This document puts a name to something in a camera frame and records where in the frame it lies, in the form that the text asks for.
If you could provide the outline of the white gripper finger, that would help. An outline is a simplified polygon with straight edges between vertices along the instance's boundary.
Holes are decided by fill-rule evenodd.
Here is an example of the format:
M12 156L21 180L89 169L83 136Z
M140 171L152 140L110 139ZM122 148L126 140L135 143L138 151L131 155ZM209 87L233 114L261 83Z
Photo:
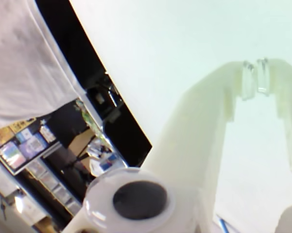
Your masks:
M225 64L180 98L142 168L168 186L175 200L157 233L208 233L212 225L225 129L237 97L248 97L254 66Z
M257 60L258 92L275 96L277 115L284 122L292 171L292 65L281 59Z

